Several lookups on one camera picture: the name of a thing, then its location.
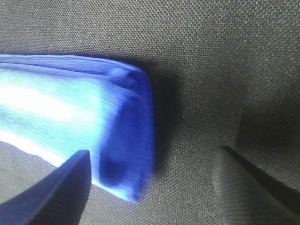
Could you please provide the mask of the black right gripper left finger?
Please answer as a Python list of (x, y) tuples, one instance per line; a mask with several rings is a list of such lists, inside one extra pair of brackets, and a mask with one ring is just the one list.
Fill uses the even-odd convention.
[(90, 153), (79, 150), (41, 181), (0, 205), (2, 225), (77, 225), (91, 188)]

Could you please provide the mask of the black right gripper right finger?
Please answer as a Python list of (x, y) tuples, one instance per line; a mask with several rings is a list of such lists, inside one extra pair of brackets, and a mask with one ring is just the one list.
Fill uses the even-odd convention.
[(300, 193), (226, 146), (217, 147), (213, 186), (229, 225), (298, 225)]

